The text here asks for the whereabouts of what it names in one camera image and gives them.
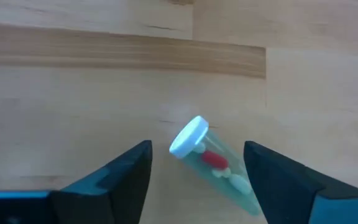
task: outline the red pill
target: red pill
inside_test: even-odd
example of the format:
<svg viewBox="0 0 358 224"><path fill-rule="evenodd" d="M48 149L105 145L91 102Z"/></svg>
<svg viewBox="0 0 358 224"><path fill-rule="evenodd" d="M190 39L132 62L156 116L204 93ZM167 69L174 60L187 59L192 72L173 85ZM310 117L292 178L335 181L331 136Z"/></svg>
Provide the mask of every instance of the red pill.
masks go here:
<svg viewBox="0 0 358 224"><path fill-rule="evenodd" d="M227 160L223 156L216 154L213 151L205 150L201 155L201 159L217 169L226 169L229 166Z"/></svg>

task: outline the wood grain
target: wood grain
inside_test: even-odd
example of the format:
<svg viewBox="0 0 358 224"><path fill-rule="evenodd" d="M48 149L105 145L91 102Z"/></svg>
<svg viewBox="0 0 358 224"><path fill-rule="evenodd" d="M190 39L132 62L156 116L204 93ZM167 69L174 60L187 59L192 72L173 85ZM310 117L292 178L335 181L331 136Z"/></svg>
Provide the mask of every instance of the wood grain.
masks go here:
<svg viewBox="0 0 358 224"><path fill-rule="evenodd" d="M162 37L0 25L0 64L161 68L265 76L265 49Z"/></svg>
<svg viewBox="0 0 358 224"><path fill-rule="evenodd" d="M358 54L358 1L197 0L196 40Z"/></svg>
<svg viewBox="0 0 358 224"><path fill-rule="evenodd" d="M183 0L0 0L0 23L191 39L193 6Z"/></svg>

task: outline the wooden surface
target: wooden surface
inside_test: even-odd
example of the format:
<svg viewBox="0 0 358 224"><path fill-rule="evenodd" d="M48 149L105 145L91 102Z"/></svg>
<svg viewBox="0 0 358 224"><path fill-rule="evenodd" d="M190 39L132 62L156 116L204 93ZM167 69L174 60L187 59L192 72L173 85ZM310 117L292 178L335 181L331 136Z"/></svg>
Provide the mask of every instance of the wooden surface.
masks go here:
<svg viewBox="0 0 358 224"><path fill-rule="evenodd" d="M267 47L266 77L0 63L0 189L63 187L151 139L141 223L266 223L168 153L198 114L239 152L251 139L358 187L358 1L59 2L0 0L0 22Z"/></svg>
<svg viewBox="0 0 358 224"><path fill-rule="evenodd" d="M264 48L244 45L0 26L0 65L169 68L263 78L265 56Z"/></svg>

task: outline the small bottle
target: small bottle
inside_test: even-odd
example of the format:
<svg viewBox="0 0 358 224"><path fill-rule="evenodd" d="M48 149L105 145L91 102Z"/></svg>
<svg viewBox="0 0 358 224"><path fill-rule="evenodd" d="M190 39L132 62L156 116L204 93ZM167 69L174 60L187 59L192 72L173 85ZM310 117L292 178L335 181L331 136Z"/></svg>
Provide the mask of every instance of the small bottle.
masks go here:
<svg viewBox="0 0 358 224"><path fill-rule="evenodd" d="M169 151L251 215L260 213L243 158L209 129L203 117L193 118L173 140Z"/></svg>

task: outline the white cap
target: white cap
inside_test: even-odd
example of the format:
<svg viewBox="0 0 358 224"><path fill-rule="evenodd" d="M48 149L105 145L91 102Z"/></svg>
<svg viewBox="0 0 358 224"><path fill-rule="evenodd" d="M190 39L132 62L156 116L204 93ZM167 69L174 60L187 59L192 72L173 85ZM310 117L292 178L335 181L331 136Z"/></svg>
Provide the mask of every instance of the white cap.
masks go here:
<svg viewBox="0 0 358 224"><path fill-rule="evenodd" d="M178 159L189 154L208 132L208 122L202 117L193 118L173 140L169 147L171 152Z"/></svg>

